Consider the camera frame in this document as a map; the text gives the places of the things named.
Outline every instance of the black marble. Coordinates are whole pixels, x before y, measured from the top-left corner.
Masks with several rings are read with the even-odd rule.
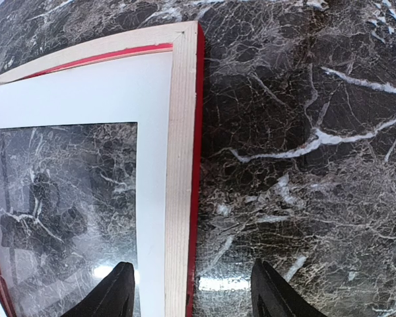
[[[6,0],[0,73],[143,26],[207,38],[194,316],[267,260],[327,316],[396,316],[396,0]]]
[[[136,142],[135,123],[0,130],[0,266],[18,316],[61,316],[121,260],[137,265]]]

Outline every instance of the wooden frame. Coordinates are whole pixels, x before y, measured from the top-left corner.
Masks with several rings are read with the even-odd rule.
[[[85,42],[0,75],[0,85],[108,59],[167,50],[173,53],[173,64],[166,175],[165,316],[183,317],[191,314],[195,271],[203,89],[203,34],[198,23],[155,26]],[[190,300],[186,308],[187,295]]]

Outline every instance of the marble countertop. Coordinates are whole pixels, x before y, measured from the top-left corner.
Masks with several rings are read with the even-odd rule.
[[[0,73],[199,20],[194,316],[251,316],[256,258],[327,316],[396,316],[396,0],[5,0]]]

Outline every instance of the black object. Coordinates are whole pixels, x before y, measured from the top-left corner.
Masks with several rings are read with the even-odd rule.
[[[132,317],[134,296],[133,265],[120,262],[78,305],[62,317]]]
[[[326,317],[260,259],[252,269],[251,295],[254,317]]]

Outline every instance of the framed picture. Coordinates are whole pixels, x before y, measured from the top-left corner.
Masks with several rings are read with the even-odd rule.
[[[58,317],[118,262],[134,316],[191,314],[203,45],[197,22],[168,24],[0,75],[7,316]]]

